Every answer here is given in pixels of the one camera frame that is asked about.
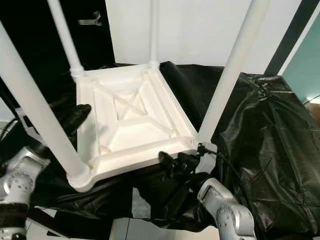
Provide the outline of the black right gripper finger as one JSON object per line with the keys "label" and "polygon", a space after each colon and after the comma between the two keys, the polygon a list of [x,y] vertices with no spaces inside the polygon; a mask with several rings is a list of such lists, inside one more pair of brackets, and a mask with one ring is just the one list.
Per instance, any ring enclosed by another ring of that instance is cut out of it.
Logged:
{"label": "black right gripper finger", "polygon": [[164,151],[158,153],[158,161],[164,170],[175,170],[178,167],[178,160]]}
{"label": "black right gripper finger", "polygon": [[194,171],[194,156],[180,152],[176,158],[176,165],[174,166],[174,176],[177,178],[185,178]]}

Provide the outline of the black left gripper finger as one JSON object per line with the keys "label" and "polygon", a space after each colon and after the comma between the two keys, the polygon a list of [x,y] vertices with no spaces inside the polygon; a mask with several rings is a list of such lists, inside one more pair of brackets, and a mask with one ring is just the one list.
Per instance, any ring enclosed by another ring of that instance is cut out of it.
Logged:
{"label": "black left gripper finger", "polygon": [[67,137],[72,137],[73,134],[80,128],[80,126],[86,121],[90,112],[92,111],[92,106],[83,103],[76,106],[73,106],[60,121],[62,130]]}

